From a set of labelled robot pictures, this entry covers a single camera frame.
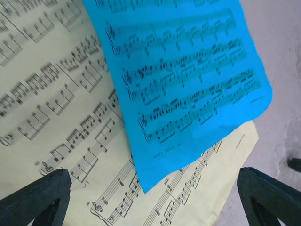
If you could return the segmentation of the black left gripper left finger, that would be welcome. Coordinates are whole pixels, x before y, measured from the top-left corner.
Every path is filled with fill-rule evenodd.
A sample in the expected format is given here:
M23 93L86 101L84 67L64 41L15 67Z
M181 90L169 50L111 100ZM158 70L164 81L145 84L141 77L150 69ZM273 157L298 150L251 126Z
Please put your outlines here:
M57 169L0 201L2 226L61 226L68 209L71 178Z

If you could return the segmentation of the blue sheet music page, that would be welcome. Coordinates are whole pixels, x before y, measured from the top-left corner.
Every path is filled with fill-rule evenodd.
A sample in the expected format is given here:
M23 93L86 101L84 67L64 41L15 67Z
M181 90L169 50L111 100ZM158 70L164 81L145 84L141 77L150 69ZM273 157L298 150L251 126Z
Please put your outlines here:
M238 0L85 0L143 191L270 105Z

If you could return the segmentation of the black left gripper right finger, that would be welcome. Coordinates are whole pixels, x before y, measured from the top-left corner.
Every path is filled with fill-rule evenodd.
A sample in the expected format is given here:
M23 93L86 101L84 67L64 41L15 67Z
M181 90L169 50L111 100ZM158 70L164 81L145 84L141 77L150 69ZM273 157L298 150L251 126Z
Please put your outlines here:
M300 191L252 167L240 169L237 187L249 225L301 224Z

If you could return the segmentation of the white music stand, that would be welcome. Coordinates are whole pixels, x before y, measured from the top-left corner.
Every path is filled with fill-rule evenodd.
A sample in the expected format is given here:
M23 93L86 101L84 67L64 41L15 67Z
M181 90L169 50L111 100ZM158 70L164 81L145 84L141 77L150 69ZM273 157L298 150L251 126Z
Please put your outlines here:
M297 172L301 172L301 159L298 158L290 159L288 161L288 166Z

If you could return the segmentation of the yellow sheet music page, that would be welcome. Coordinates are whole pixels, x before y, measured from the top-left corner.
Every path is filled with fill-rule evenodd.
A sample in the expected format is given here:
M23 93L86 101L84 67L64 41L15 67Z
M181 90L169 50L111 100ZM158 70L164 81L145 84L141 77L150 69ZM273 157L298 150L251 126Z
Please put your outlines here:
M144 194L82 2L1 1L1 198L61 168L66 226L213 226L257 141L246 123Z

